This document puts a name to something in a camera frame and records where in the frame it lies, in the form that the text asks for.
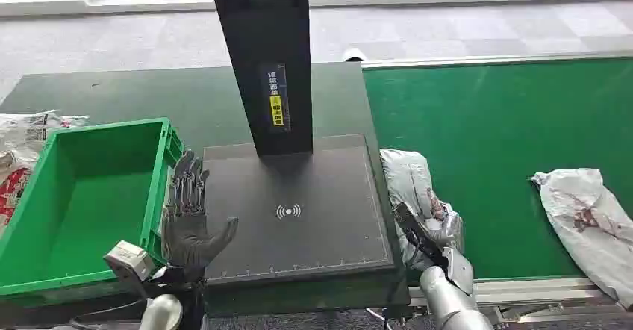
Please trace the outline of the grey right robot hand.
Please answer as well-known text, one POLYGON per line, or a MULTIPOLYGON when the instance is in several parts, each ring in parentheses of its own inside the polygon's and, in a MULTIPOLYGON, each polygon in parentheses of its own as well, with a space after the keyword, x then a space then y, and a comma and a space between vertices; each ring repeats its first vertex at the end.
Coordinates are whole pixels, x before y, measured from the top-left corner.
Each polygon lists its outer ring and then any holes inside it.
POLYGON ((401 231, 399 245, 407 267, 442 269, 450 284, 470 296, 474 291, 473 268, 460 253, 455 242, 445 237, 440 229, 430 229, 414 212, 400 202, 392 210, 393 218, 401 231))

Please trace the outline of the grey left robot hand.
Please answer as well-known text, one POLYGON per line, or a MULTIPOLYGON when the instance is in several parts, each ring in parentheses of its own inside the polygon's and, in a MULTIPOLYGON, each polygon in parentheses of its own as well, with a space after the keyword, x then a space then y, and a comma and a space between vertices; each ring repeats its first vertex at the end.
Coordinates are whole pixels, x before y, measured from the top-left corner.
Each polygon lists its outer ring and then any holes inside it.
POLYGON ((205 207, 209 170, 188 149, 176 162, 168 181, 162 213, 162 253, 169 264, 204 270, 234 239, 239 219, 228 217, 221 229, 209 233, 205 207))

